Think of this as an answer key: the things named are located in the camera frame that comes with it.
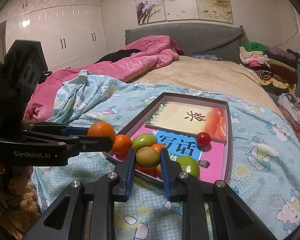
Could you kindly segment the person's hand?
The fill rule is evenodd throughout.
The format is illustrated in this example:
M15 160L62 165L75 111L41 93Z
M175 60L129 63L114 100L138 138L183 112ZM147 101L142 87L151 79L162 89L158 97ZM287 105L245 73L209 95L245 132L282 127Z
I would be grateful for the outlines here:
M5 206L18 206L26 192L33 166L11 166L0 164L0 201Z

